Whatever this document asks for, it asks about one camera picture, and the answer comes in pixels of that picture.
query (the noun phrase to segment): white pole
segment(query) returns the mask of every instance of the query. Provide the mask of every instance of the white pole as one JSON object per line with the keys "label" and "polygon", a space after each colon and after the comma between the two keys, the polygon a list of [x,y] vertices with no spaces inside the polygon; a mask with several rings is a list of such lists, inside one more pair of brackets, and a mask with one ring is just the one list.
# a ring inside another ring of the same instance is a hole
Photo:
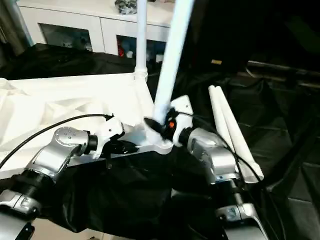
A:
{"label": "white pole", "polygon": [[231,150],[235,152],[234,145],[232,144],[227,123],[225,121],[224,113],[221,109],[219,101],[219,93],[217,92],[215,86],[209,86],[209,95],[211,100],[212,112],[214,116],[214,122],[216,131],[223,137],[223,139],[228,143]]}
{"label": "white pole", "polygon": [[[231,111],[229,103],[226,99],[224,92],[222,91],[221,87],[217,86],[215,88],[215,93],[219,95],[219,103],[221,109],[223,111],[224,120],[228,127],[228,131],[231,137],[231,141],[234,147],[236,154],[238,154],[241,158],[243,158],[250,166],[254,169],[256,174],[262,180],[264,178],[264,174],[261,171],[260,166],[256,163],[252,154],[249,150],[247,142],[242,135],[242,132],[239,128],[239,125],[236,121],[234,114]],[[243,177],[247,183],[256,183],[258,180],[254,177],[253,173],[251,172],[250,168],[246,165],[240,165],[243,173]]]}
{"label": "white pole", "polygon": [[135,75],[147,80],[147,0],[137,1],[137,37]]}
{"label": "white pole", "polygon": [[154,102],[153,119],[164,124],[195,0],[177,0]]}
{"label": "white pole", "polygon": [[147,0],[137,1],[137,37],[136,37],[136,65],[134,69],[134,86],[140,106],[141,122],[144,117],[151,117],[154,102],[151,98],[148,86],[147,69]]}

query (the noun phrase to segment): black backdrop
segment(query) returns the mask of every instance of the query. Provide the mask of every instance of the black backdrop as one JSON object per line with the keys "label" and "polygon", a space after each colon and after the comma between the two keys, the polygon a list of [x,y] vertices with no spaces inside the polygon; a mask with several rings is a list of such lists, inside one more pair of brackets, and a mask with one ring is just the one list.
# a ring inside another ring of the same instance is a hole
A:
{"label": "black backdrop", "polygon": [[[37,44],[0,69],[0,77],[18,80],[130,73],[134,67],[131,59]],[[153,98],[158,78],[156,70],[149,73]],[[222,86],[253,157],[265,174],[263,186],[270,197],[261,186],[253,187],[252,192],[270,239],[277,238],[265,219],[280,236],[278,213],[286,239],[319,239],[319,90],[181,70],[172,98],[187,94],[194,113],[213,123],[208,93],[212,84]],[[5,188],[8,183],[2,180],[0,186]],[[181,198],[177,191],[188,192],[188,197]],[[207,193],[197,161],[184,149],[174,148],[168,155],[149,152],[69,167],[43,217],[74,232],[91,228],[138,240],[189,239],[191,232],[186,226],[210,236],[217,224]]]}

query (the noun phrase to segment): white plastic part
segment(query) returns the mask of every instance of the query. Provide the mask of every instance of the white plastic part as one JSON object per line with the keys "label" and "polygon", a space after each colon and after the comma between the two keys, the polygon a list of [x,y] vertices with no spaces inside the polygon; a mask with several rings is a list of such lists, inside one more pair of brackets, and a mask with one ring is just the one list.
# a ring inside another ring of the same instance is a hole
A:
{"label": "white plastic part", "polygon": [[98,131],[94,135],[98,138],[98,146],[96,151],[93,151],[92,158],[98,159],[102,153],[102,150],[107,142],[110,141],[110,138],[115,135],[120,135],[123,133],[123,127],[119,119],[113,117],[108,121],[104,122]]}
{"label": "white plastic part", "polygon": [[194,0],[177,0],[154,102],[153,119],[164,124],[174,89]]}
{"label": "white plastic part", "polygon": [[[171,107],[173,107],[176,111],[186,114],[194,114],[192,110],[189,97],[187,95],[181,96],[171,102]],[[183,129],[191,128],[192,124],[192,116],[188,116],[185,114],[179,114],[176,118],[176,129],[172,138],[172,142],[175,146],[181,147],[182,144],[179,143],[179,137]]]}
{"label": "white plastic part", "polygon": [[228,143],[228,145],[234,152],[235,148],[231,141],[231,137],[229,134],[227,123],[225,121],[224,113],[219,103],[219,94],[217,93],[215,86],[213,85],[209,86],[209,95],[211,100],[211,106],[212,106],[216,131],[221,135],[221,137],[223,137],[223,139]]}
{"label": "white plastic part", "polygon": [[[262,180],[264,178],[264,174],[261,171],[260,166],[255,162],[254,158],[252,157],[247,142],[239,128],[239,125],[235,119],[234,114],[231,111],[231,108],[221,87],[217,86],[215,88],[215,94],[219,96],[218,102],[220,103],[220,107],[223,111],[224,120],[228,127],[228,131],[236,154],[238,154],[241,158],[248,162],[248,164],[250,164],[250,166]],[[250,168],[248,168],[244,163],[240,162],[240,167],[243,173],[244,180],[247,183],[256,183],[258,181],[255,178],[252,171],[250,170]]]}
{"label": "white plastic part", "polygon": [[147,0],[137,1],[136,66],[134,72],[147,80]]}
{"label": "white plastic part", "polygon": [[[173,100],[170,106],[178,112],[193,114],[191,103],[187,95],[178,97],[177,99]],[[183,128],[192,127],[192,118],[185,115],[179,115],[176,118],[176,126],[177,126],[177,129],[181,129],[181,130]],[[145,126],[143,125],[139,125],[135,127],[134,131],[126,133],[121,138],[121,140],[126,140],[137,145],[139,150],[138,152],[133,154],[140,154],[140,153],[154,151],[154,152],[157,152],[158,154],[165,155],[171,152],[174,146],[174,144],[171,141],[169,140],[163,141],[159,133],[155,132],[149,127],[145,127],[145,128],[144,127]],[[179,133],[178,131],[176,131],[177,134],[174,135],[174,140],[173,140],[174,142],[178,141],[181,130],[179,131]],[[157,143],[151,142],[150,139],[147,138],[148,134],[146,134],[145,131],[147,131],[147,133],[150,135],[154,135],[156,137],[159,136],[161,141],[158,141]],[[123,155],[120,155],[120,154],[111,154],[112,158],[117,158],[122,156]]]}

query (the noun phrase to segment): cable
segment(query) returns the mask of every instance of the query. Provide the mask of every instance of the cable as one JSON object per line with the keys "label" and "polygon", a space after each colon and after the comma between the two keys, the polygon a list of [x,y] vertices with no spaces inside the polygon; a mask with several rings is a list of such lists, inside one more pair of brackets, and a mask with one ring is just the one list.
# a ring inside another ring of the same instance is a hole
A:
{"label": "cable", "polygon": [[85,114],[85,115],[80,115],[80,116],[75,116],[75,117],[71,117],[68,118],[66,120],[57,122],[51,126],[48,126],[38,132],[36,132],[35,134],[31,135],[30,137],[28,137],[26,140],[24,140],[22,143],[20,143],[18,146],[16,146],[7,156],[5,156],[5,158],[2,160],[2,162],[0,163],[0,169],[5,165],[5,163],[19,150],[21,149],[24,145],[26,145],[28,142],[30,142],[32,139],[34,139],[35,137],[39,136],[40,134],[43,134],[44,132],[53,129],[59,125],[65,124],[67,122],[73,121],[73,120],[77,120],[77,119],[83,119],[83,118],[89,118],[89,117],[104,117],[106,120],[110,119],[109,115],[105,115],[105,114]]}
{"label": "cable", "polygon": [[254,75],[247,67],[245,67],[245,71],[246,71],[251,77],[253,77],[254,79],[257,78],[257,76]]}
{"label": "cable", "polygon": [[200,232],[198,232],[197,230],[195,230],[193,227],[190,226],[190,224],[188,224],[188,228],[194,233],[196,234],[199,238],[203,239],[203,240],[209,240],[209,238],[207,238],[206,236],[202,235]]}
{"label": "cable", "polygon": [[220,135],[220,133],[218,133],[217,130],[214,129],[209,122],[204,120],[203,117],[201,117],[199,115],[194,115],[194,114],[190,114],[190,113],[186,113],[186,112],[180,112],[180,111],[177,111],[177,113],[178,114],[182,114],[182,115],[186,115],[186,116],[189,116],[189,117],[192,117],[192,118],[198,120],[200,123],[202,123],[203,125],[207,126],[211,131],[213,131],[214,134],[216,134],[223,141],[223,143],[225,144],[226,149],[228,149],[232,153],[234,159],[236,160],[235,164],[236,164],[236,167],[239,169],[240,180],[241,180],[243,186],[245,187],[246,186],[246,181],[245,181],[244,175],[243,175],[243,173],[242,173],[242,171],[240,169],[239,161],[237,161],[238,155],[234,151],[232,151],[231,147],[229,146],[227,141]]}
{"label": "cable", "polygon": [[[246,186],[246,182],[244,180],[244,177],[243,177],[243,174],[242,174],[242,171],[241,171],[241,168],[240,168],[240,165],[239,165],[239,160],[241,160],[245,165],[247,165],[247,167],[250,169],[250,171],[253,173],[254,177],[257,179],[258,183],[261,183],[262,180],[260,179],[260,177],[258,176],[258,174],[256,173],[256,171],[251,167],[251,165],[245,161],[242,157],[240,157],[237,153],[233,152],[231,147],[229,146],[229,144],[227,143],[227,141],[217,132],[216,129],[214,129],[211,124],[209,122],[207,122],[206,120],[204,120],[201,116],[198,116],[198,115],[193,115],[193,114],[190,114],[190,113],[186,113],[186,112],[177,112],[178,114],[182,114],[182,115],[186,115],[186,116],[189,116],[189,117],[192,117],[196,120],[198,120],[199,122],[201,122],[202,124],[204,124],[205,126],[209,127],[209,129],[211,129],[223,142],[224,144],[226,145],[226,149],[228,149],[234,156],[235,158],[235,163],[239,169],[239,175],[240,175],[240,178],[242,180],[242,182],[244,183],[244,185]],[[264,188],[265,192],[266,192],[266,195],[270,198],[270,200],[273,202],[271,196],[269,195],[268,191]],[[251,199],[255,202],[255,199],[253,198],[253,196],[250,194],[250,191],[247,189],[247,192],[249,193]],[[281,219],[281,216],[280,216],[280,213],[277,209],[277,206],[273,203],[273,206],[274,206],[274,209],[277,213],[277,218],[280,222],[280,225],[281,225],[281,232],[282,232],[282,236],[283,236],[283,239],[286,240],[287,239],[287,236],[286,236],[286,232],[285,232],[285,226],[284,226],[284,223]],[[275,231],[275,229],[272,227],[271,223],[268,221],[268,218],[266,216],[264,216],[264,220],[267,222],[267,224],[269,225],[270,229],[272,230],[274,236],[279,240],[279,237]]]}

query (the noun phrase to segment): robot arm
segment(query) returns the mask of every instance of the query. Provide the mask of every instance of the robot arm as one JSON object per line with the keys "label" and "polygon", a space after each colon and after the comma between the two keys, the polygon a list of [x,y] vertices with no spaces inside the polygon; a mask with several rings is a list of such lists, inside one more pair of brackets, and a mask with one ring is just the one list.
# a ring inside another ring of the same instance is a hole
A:
{"label": "robot arm", "polygon": [[51,142],[33,157],[23,173],[12,176],[12,187],[0,194],[0,240],[31,239],[35,230],[31,223],[39,216],[71,157],[87,155],[97,147],[96,135],[72,127],[57,129]]}
{"label": "robot arm", "polygon": [[244,201],[234,154],[215,133],[202,128],[175,128],[176,115],[170,110],[164,126],[149,118],[145,122],[164,139],[187,148],[201,163],[215,201],[215,215],[224,228],[222,239],[268,240],[254,205]]}

